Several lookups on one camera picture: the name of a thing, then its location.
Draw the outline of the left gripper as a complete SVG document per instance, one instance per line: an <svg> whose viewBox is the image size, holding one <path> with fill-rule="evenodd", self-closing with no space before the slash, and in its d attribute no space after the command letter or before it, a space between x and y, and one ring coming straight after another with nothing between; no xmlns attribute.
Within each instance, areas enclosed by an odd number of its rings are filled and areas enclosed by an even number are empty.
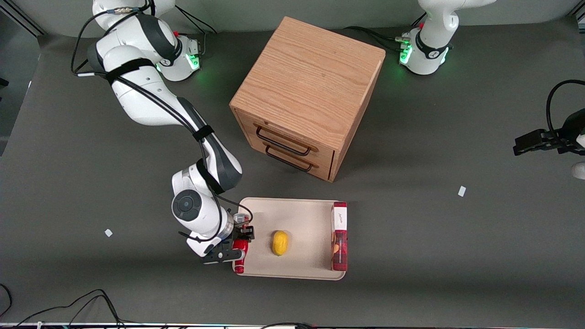
<svg viewBox="0 0 585 329"><path fill-rule="evenodd" d="M560 138L560 146L550 131L537 129L515 139L513 152L520 156L533 151L558 149L560 154L571 152L584 156L585 109L569 115L560 129L554 132Z"/></svg>

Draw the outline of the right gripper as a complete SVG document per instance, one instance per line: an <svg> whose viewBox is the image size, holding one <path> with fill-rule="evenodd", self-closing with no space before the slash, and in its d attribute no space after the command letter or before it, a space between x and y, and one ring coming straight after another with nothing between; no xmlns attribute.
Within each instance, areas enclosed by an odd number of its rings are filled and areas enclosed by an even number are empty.
<svg viewBox="0 0 585 329"><path fill-rule="evenodd" d="M215 226L205 231L189 228L189 238L187 238L186 243L198 256L203 257L202 263L206 265L242 260L244 258L244 250L242 249L213 250L213 248L221 245L232 234L234 241L250 242L254 240L254 227L250 225L222 226L217 233L218 227Z"/></svg>

